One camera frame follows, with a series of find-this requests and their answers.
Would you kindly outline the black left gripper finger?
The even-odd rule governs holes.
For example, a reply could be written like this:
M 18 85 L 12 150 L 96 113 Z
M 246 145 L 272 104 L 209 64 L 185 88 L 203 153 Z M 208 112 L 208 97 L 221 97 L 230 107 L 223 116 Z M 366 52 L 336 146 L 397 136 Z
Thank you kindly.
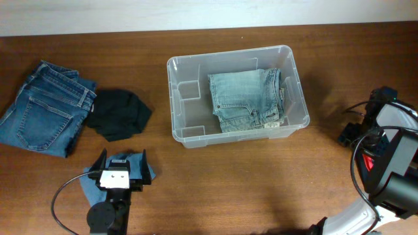
M 89 171 L 98 171 L 105 169 L 106 165 L 106 158 L 107 158 L 107 150 L 104 148 L 99 156 L 99 158 L 92 164 Z
M 142 159 L 141 159 L 141 176 L 142 176 L 142 181 L 151 181 L 152 180 L 152 175 L 148 166 L 148 161 L 147 161 L 147 157 L 146 157 L 146 150 L 144 149 L 142 152 Z

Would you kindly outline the small blue denim cloth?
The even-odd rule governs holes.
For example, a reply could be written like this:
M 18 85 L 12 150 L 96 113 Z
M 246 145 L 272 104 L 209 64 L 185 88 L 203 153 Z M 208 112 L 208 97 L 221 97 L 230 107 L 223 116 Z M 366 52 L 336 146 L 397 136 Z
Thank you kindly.
M 99 202 L 104 202 L 106 199 L 106 191 L 108 189 L 127 189 L 128 176 L 130 180 L 141 180 L 142 159 L 143 157 L 141 153 L 120 153 L 109 157 L 105 163 L 106 169 L 110 167 L 111 160 L 126 160 L 130 164 L 130 173 L 125 174 L 125 179 L 122 181 L 122 184 L 115 184 L 113 187 L 104 187 L 103 189 L 99 188 L 96 186 L 96 180 L 89 178 L 92 174 L 81 177 L 80 184 L 90 206 L 94 206 Z

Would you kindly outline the black red grey garment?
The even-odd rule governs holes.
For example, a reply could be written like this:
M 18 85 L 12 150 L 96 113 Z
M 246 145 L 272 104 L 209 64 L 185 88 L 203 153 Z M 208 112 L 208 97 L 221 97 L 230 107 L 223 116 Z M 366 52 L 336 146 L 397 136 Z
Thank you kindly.
M 368 175 L 374 166 L 374 160 L 371 156 L 359 151 L 355 154 L 355 164 L 363 185 L 368 179 Z

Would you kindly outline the light blue jeans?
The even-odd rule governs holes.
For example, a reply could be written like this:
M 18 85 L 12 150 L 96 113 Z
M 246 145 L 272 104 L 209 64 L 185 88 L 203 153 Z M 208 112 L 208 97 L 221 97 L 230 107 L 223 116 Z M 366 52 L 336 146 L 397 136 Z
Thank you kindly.
M 279 127 L 284 123 L 281 70 L 209 74 L 213 115 L 224 133 Z

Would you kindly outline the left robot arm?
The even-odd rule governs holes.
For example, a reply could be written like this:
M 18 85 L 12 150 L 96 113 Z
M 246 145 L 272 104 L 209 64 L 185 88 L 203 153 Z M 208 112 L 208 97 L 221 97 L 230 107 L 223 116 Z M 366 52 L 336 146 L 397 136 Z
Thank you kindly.
M 131 156 L 110 160 L 104 149 L 88 170 L 88 178 L 95 181 L 98 190 L 105 192 L 105 200 L 88 211 L 90 234 L 127 234 L 131 194 L 152 184 L 146 151 L 139 156 L 137 160 Z

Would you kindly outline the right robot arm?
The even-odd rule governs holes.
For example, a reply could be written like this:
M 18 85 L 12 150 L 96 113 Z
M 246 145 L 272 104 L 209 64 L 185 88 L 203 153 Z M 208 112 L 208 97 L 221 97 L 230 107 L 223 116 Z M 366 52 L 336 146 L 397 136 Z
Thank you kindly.
M 417 111 L 383 86 L 362 102 L 361 123 L 338 137 L 352 150 L 350 174 L 360 198 L 308 229 L 311 235 L 377 234 L 378 228 L 417 215 Z

